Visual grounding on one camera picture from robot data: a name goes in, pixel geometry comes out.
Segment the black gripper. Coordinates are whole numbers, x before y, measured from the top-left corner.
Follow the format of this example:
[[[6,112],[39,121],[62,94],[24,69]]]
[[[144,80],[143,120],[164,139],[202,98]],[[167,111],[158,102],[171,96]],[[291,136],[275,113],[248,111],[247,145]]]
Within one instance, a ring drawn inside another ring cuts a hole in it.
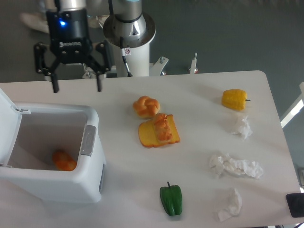
[[[112,69],[111,50],[108,41],[97,43],[95,50],[102,55],[103,63],[98,63],[91,55],[93,50],[89,37],[86,9],[71,11],[47,11],[50,34],[50,51],[56,56],[51,66],[45,63],[47,45],[42,42],[34,45],[35,71],[50,77],[53,92],[59,91],[58,78],[55,73],[60,63],[85,63],[96,75],[97,90],[102,91],[100,75]]]

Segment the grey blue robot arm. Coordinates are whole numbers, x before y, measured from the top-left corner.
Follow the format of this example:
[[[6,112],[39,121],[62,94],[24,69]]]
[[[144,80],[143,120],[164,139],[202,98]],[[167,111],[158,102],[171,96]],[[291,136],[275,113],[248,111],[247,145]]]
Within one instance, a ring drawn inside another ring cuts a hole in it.
[[[34,45],[35,70],[58,92],[60,64],[85,65],[102,89],[101,75],[149,75],[149,43],[155,24],[140,0],[47,0],[45,15],[50,43]]]

